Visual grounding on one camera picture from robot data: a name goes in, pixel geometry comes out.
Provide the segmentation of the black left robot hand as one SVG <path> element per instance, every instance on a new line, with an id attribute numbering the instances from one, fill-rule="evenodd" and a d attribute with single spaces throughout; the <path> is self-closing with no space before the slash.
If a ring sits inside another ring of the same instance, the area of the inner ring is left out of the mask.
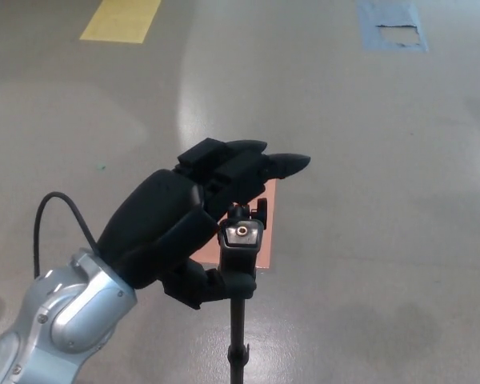
<path id="1" fill-rule="evenodd" d="M 273 179 L 305 169 L 304 154 L 265 154 L 266 142 L 206 138 L 157 170 L 116 210 L 98 253 L 135 290 L 160 281 L 167 295 L 199 309 L 204 302 L 251 298 L 256 245 L 235 247 L 226 228 L 254 220 L 266 228 L 267 204 L 251 201 Z"/>

